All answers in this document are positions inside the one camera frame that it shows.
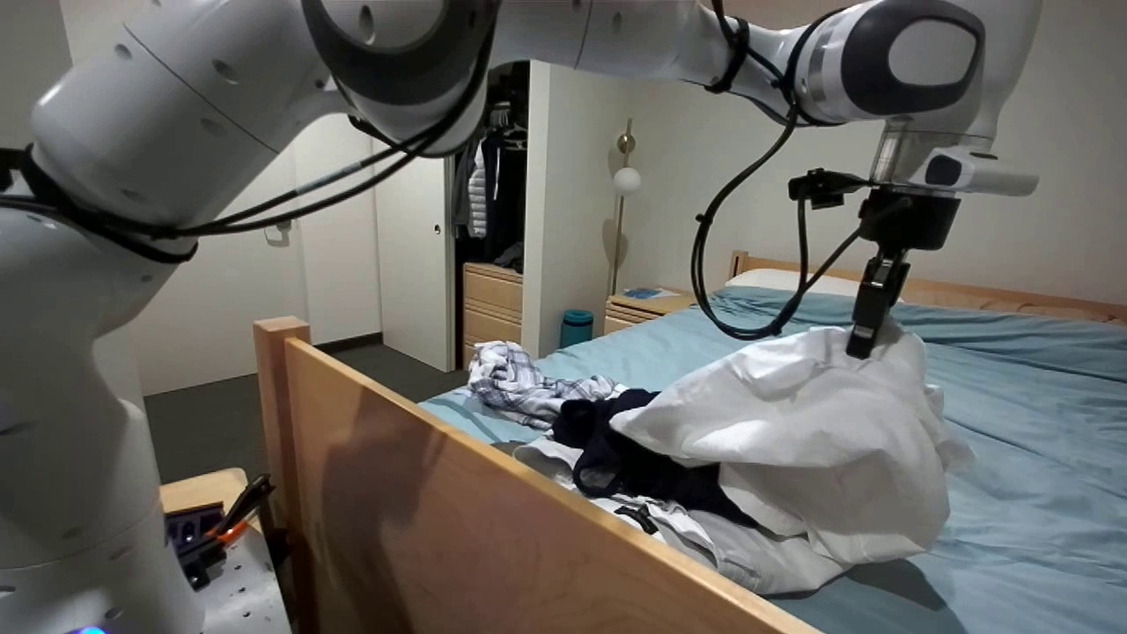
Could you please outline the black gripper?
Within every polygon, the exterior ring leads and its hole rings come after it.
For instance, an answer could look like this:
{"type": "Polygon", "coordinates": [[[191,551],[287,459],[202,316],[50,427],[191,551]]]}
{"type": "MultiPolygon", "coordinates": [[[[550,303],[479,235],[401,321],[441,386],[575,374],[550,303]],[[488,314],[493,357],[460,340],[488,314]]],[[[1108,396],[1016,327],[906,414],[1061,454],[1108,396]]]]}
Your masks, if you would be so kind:
{"type": "Polygon", "coordinates": [[[853,361],[866,361],[879,340],[879,327],[892,314],[892,307],[901,297],[910,263],[901,249],[879,249],[877,256],[866,261],[866,272],[858,280],[858,294],[853,303],[853,327],[846,351],[853,361]]]}

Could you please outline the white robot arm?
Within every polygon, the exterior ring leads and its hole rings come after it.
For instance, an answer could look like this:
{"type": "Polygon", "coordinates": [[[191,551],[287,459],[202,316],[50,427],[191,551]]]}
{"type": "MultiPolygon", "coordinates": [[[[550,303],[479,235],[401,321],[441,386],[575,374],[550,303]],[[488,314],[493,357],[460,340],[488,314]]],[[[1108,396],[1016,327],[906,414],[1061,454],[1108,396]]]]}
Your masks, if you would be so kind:
{"type": "Polygon", "coordinates": [[[67,71],[2,164],[0,634],[204,634],[165,541],[145,416],[94,344],[318,115],[399,159],[471,137],[486,78],[542,59],[738,97],[778,124],[877,121],[877,184],[1008,194],[988,145],[1042,0],[856,0],[764,29],[726,0],[154,0],[67,71]]]}

